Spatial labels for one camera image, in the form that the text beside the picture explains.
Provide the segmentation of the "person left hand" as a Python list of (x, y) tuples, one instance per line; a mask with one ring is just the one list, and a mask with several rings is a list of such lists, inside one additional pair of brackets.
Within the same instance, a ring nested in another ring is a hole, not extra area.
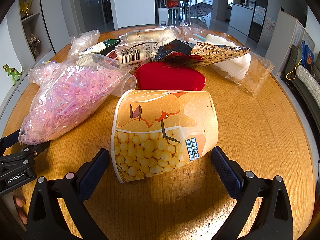
[(24, 211), (25, 202), (22, 199), (18, 198), (16, 195), (13, 195), (13, 200), (20, 220), (24, 225), (27, 225), (27, 214)]

